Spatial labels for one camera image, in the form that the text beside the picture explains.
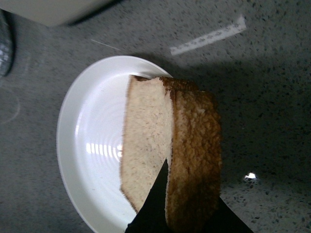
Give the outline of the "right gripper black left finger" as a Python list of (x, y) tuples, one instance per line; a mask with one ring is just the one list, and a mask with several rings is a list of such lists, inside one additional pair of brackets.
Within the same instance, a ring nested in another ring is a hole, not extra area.
[(165, 161), (145, 203), (134, 220), (128, 224), (127, 233), (170, 233), (165, 220), (165, 197), (168, 163)]

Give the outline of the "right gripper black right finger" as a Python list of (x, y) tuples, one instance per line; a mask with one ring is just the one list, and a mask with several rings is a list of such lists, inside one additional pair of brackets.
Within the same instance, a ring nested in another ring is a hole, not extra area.
[(253, 231), (218, 198), (218, 209), (206, 222), (207, 233), (253, 233)]

